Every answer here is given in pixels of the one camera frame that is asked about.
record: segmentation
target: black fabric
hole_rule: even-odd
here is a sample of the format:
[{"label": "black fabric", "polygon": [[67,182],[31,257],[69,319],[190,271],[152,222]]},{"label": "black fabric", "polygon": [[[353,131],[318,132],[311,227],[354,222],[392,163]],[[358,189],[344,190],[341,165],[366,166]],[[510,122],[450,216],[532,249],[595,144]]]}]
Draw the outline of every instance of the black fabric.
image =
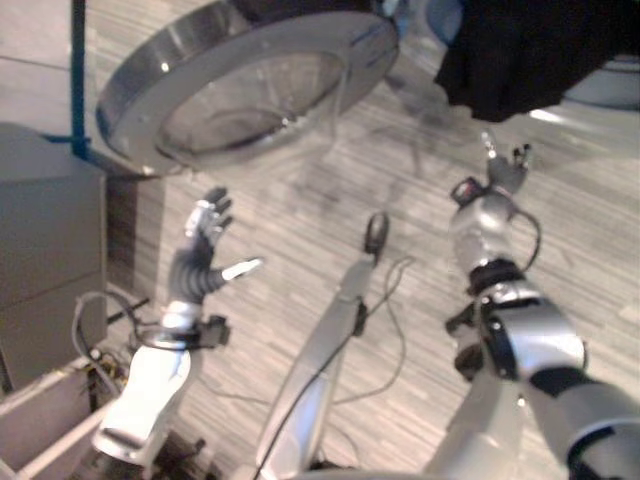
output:
[{"label": "black fabric", "polygon": [[558,104],[615,55],[638,54],[639,9],[633,0],[468,0],[435,81],[481,120]]}]

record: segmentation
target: cable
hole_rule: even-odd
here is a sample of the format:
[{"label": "cable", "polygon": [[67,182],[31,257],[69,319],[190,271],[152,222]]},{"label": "cable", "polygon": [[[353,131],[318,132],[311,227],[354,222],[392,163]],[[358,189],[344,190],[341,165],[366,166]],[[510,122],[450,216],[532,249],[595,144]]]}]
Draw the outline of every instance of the cable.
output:
[{"label": "cable", "polygon": [[[340,400],[336,400],[334,403],[334,405],[344,405],[345,403],[350,403],[350,402],[356,402],[358,400],[362,400],[364,398],[369,398],[369,397],[373,397],[375,395],[378,395],[380,393],[383,393],[385,391],[387,391],[389,388],[391,388],[393,386],[393,384],[396,382],[396,380],[398,379],[398,377],[400,376],[400,373],[402,372],[402,368],[404,367],[404,363],[405,360],[407,358],[407,338],[404,334],[404,331],[402,330],[402,327],[400,326],[400,322],[398,322],[398,317],[396,316],[395,312],[393,311],[393,307],[391,306],[391,301],[389,300],[389,297],[391,295],[393,295],[393,293],[396,291],[396,289],[398,288],[398,286],[400,285],[400,282],[402,281],[402,275],[404,273],[404,270],[406,268],[408,268],[413,262],[415,262],[415,258],[411,257],[411,256],[407,256],[404,258],[401,258],[400,260],[398,260],[387,272],[387,275],[385,277],[385,281],[384,281],[384,289],[385,289],[385,294],[382,297],[382,300],[380,300],[380,302],[378,302],[378,304],[376,305],[376,307],[378,307],[379,305],[382,305],[382,303],[385,303],[387,306],[387,311],[389,313],[389,317],[391,318],[391,322],[393,323],[393,326],[396,330],[396,333],[398,335],[398,338],[400,339],[400,355],[399,355],[399,359],[398,359],[398,363],[396,365],[396,368],[394,369],[391,377],[389,377],[389,379],[382,384],[382,386],[374,388],[373,390],[370,390],[368,392],[364,392],[364,393],[359,393],[356,395],[352,395],[349,397],[345,397],[345,398],[341,398]],[[393,287],[389,288],[389,280],[391,279],[391,273],[397,269],[398,270],[398,274],[396,277],[396,280],[393,284]],[[375,311],[377,310],[377,308],[374,308],[371,310],[371,313],[369,315],[367,315],[368,317],[371,316]]]},{"label": "cable", "polygon": [[[147,298],[143,298],[139,302],[134,303],[133,305],[131,305],[131,310],[136,311],[140,307],[143,307],[146,304],[148,304],[149,302],[150,302],[150,300],[149,300],[148,297]],[[107,317],[107,325],[111,325],[112,323],[117,322],[118,320],[120,320],[125,315],[126,315],[126,313],[124,311],[120,311],[118,313],[114,313],[113,315],[109,315]]]},{"label": "cable", "polygon": [[92,291],[80,295],[80,297],[78,297],[78,299],[76,300],[76,308],[73,315],[73,321],[71,322],[71,342],[73,343],[73,347],[80,354],[80,356],[86,358],[91,366],[95,369],[104,384],[109,389],[109,392],[114,397],[117,397],[118,395],[120,395],[120,389],[113,381],[113,379],[109,376],[107,371],[102,367],[102,365],[100,365],[99,362],[91,357],[89,345],[87,344],[87,341],[84,337],[84,333],[82,332],[82,325],[80,323],[82,320],[82,314],[84,313],[84,309],[86,308],[87,304],[93,300],[97,300],[100,298],[114,300],[133,323],[134,331],[137,331],[139,320],[131,309],[129,301],[124,296],[110,290],[107,290],[105,292]]},{"label": "cable", "polygon": [[542,225],[534,215],[527,212],[526,210],[521,210],[518,208],[516,210],[516,215],[520,215],[526,218],[529,221],[529,223],[531,223],[531,225],[533,225],[533,227],[536,229],[536,245],[533,248],[533,252],[531,252],[531,256],[529,257],[529,260],[527,261],[526,265],[522,269],[522,272],[524,273],[531,268],[531,266],[535,263],[536,259],[538,258],[538,254],[540,253],[540,248],[542,247]]},{"label": "cable", "polygon": [[[413,261],[412,257],[404,257],[404,258],[396,261],[391,266],[389,271],[387,272],[387,279],[390,277],[390,272],[392,272],[395,268],[398,268],[398,266],[401,263],[403,263],[404,261],[406,261],[407,258],[411,258],[411,260]],[[399,276],[399,278],[397,279],[397,281],[394,284],[393,288],[385,291],[384,296],[371,309],[371,311],[367,315],[367,318],[370,317],[371,315],[373,315],[380,308],[380,306],[382,306],[383,303],[385,303],[386,301],[389,300],[391,295],[393,295],[395,290],[400,285],[400,280],[401,279],[402,279],[402,276]],[[307,383],[305,383],[304,386],[300,389],[300,392],[298,393],[298,395],[296,395],[296,398],[293,400],[293,402],[291,402],[291,406],[289,407],[289,410],[287,410],[287,413],[284,415],[283,419],[281,420],[280,425],[278,425],[278,428],[276,429],[275,433],[273,434],[271,443],[269,444],[269,447],[267,448],[267,451],[265,452],[264,457],[262,458],[262,460],[260,461],[260,464],[256,468],[256,473],[253,476],[253,480],[258,480],[260,478],[262,469],[266,465],[267,460],[269,459],[269,456],[271,455],[271,452],[273,451],[273,448],[276,445],[276,441],[277,441],[278,437],[282,433],[282,430],[284,429],[285,425],[287,424],[287,421],[289,420],[289,417],[291,417],[291,414],[293,413],[295,407],[298,405],[298,402],[300,402],[300,400],[302,399],[304,394],[307,392],[309,387],[313,384],[313,382],[316,381],[316,379],[322,374],[322,372],[325,371],[325,369],[331,364],[331,362],[334,360],[334,358],[336,358],[338,356],[338,354],[340,352],[342,352],[342,350],[346,347],[346,345],[347,345],[347,343],[349,342],[350,339],[351,339],[351,335],[348,335],[338,344],[338,346],[333,350],[333,352],[331,352],[331,355],[329,355],[329,357],[325,360],[325,362],[322,364],[322,366],[320,368],[318,368],[314,372],[314,374],[311,376],[311,378],[309,378]]]},{"label": "cable", "polygon": [[362,460],[360,459],[360,449],[358,448],[358,444],[353,440],[353,438],[351,438],[351,436],[345,432],[344,430],[342,430],[340,427],[329,423],[329,427],[333,428],[336,432],[338,432],[340,435],[342,435],[344,437],[344,439],[347,441],[347,443],[351,446],[351,448],[353,449],[353,456],[356,459],[356,468],[361,468],[362,466]]},{"label": "cable", "polygon": [[214,395],[217,395],[218,397],[229,398],[231,400],[240,400],[242,402],[256,403],[258,405],[265,405],[267,407],[269,405],[271,405],[271,402],[268,402],[267,400],[262,400],[260,398],[248,397],[248,396],[240,395],[240,394],[237,394],[237,393],[228,393],[228,392],[222,392],[220,390],[216,390],[211,385],[209,385],[207,382],[205,382],[201,377],[198,378],[198,381],[210,393],[212,393]]}]

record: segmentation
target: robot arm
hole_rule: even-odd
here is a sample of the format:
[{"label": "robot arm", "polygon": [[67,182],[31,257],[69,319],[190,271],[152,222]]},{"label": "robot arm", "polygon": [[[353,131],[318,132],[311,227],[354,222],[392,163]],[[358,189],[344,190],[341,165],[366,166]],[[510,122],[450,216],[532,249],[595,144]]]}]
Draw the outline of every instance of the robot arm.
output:
[{"label": "robot arm", "polygon": [[640,406],[591,379],[586,351],[566,316],[516,266],[506,239],[517,211],[511,196],[526,176],[526,155],[509,162],[489,151],[489,185],[467,179],[451,232],[475,296],[473,324],[494,374],[518,382],[544,438],[572,479],[640,478]]}]

